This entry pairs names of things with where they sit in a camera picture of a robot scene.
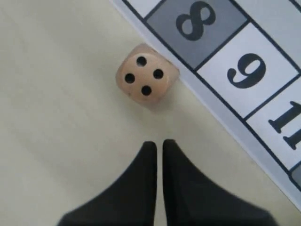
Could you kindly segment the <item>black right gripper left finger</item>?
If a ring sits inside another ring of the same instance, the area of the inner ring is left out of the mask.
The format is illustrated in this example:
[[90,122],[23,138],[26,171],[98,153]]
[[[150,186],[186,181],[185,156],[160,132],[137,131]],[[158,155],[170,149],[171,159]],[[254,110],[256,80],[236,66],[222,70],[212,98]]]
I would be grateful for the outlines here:
[[101,194],[66,213],[60,226],[152,226],[157,195],[157,148],[143,143],[125,172]]

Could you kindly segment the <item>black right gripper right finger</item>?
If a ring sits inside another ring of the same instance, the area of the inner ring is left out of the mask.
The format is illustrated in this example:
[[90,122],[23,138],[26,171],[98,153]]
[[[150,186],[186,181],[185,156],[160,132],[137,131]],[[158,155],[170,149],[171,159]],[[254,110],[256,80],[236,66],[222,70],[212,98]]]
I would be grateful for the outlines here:
[[203,174],[172,139],[163,142],[163,194],[169,226],[274,226],[272,215]]

